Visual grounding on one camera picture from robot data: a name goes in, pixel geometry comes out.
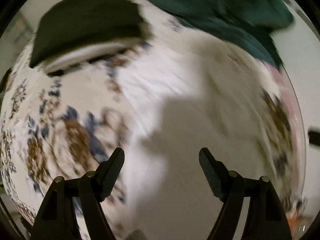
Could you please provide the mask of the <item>folded black garment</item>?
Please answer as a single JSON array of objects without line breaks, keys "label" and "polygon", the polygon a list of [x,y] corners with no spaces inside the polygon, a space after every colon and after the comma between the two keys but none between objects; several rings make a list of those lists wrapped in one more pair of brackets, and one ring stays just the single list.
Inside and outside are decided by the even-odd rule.
[{"label": "folded black garment", "polygon": [[144,23],[138,5],[128,0],[63,0],[42,16],[29,67],[92,42],[140,38]]}]

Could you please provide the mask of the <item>dark green plush blanket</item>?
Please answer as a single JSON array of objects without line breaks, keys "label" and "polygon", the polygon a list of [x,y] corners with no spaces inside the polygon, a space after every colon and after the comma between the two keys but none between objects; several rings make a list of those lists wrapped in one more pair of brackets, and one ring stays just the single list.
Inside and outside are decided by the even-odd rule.
[{"label": "dark green plush blanket", "polygon": [[149,0],[188,27],[236,44],[260,61],[283,64],[270,34],[294,18],[282,0]]}]

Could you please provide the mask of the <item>white bed headboard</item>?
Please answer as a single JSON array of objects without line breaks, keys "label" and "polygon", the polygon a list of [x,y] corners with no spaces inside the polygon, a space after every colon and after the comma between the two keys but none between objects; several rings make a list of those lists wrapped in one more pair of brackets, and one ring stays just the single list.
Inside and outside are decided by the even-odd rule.
[{"label": "white bed headboard", "polygon": [[[294,9],[289,11],[294,23],[272,37],[293,84],[307,132],[319,127],[319,39]],[[319,207],[319,148],[309,145],[303,194],[309,207]]]}]

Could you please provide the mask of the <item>pink checked bed cover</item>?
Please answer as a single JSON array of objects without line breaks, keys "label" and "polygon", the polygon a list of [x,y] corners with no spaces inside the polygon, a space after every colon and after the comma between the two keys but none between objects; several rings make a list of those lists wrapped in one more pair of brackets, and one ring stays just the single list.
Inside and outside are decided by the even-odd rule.
[{"label": "pink checked bed cover", "polygon": [[292,82],[284,68],[277,70],[276,67],[264,63],[265,67],[271,73],[274,81],[279,87],[280,98],[285,106],[287,118],[291,127],[294,150],[297,154],[298,168],[301,173],[305,171],[306,165],[306,142],[303,125],[303,118],[300,111],[299,102],[292,85]]}]

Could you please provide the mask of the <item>floral bed sheet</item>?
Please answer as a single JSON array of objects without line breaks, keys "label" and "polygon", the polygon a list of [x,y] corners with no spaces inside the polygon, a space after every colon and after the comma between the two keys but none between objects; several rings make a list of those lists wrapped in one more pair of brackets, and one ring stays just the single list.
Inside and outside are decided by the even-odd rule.
[{"label": "floral bed sheet", "polygon": [[[65,180],[81,178],[107,161],[116,148],[122,148],[125,153],[135,110],[123,92],[119,72],[145,55],[153,40],[162,34],[178,34],[186,29],[202,31],[183,25],[178,18],[149,0],[128,1],[138,5],[145,20],[141,28],[142,44],[47,75],[41,69],[42,62],[35,68],[29,67],[37,27],[1,81],[4,93],[1,104],[1,177],[8,197],[31,225],[31,232],[42,201],[56,177],[62,176]],[[267,63],[253,58],[263,65]],[[283,64],[276,68],[281,70],[282,67]],[[264,100],[271,118],[267,136],[273,149],[275,168],[275,178],[268,178],[290,227],[290,217],[299,210],[301,195],[297,154],[280,95],[275,99],[265,96]],[[74,197],[73,202],[81,239],[91,239],[80,198]],[[148,239],[133,225],[127,203],[125,161],[110,196],[100,205],[115,239]],[[233,239],[242,237],[248,207],[249,198],[246,197]]]}]

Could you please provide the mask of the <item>white t-shirt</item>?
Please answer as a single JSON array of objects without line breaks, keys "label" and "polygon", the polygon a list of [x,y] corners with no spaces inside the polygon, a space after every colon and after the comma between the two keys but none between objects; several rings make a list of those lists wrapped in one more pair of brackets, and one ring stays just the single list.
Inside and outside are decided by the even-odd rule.
[{"label": "white t-shirt", "polygon": [[135,110],[125,148],[127,203],[148,239],[205,239],[221,204],[199,150],[248,178],[275,178],[265,96],[279,88],[241,48],[194,29],[156,37],[119,72]]}]

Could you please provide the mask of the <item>folded white striped garment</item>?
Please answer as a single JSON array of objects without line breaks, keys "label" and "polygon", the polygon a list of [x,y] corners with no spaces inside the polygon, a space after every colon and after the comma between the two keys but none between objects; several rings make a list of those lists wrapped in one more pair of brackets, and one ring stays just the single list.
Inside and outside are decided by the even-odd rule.
[{"label": "folded white striped garment", "polygon": [[113,38],[107,41],[91,42],[74,48],[66,49],[56,55],[48,57],[42,62],[42,71],[51,73],[66,70],[70,66],[92,60],[105,55],[114,55],[121,50],[132,49],[142,44],[140,37]]}]

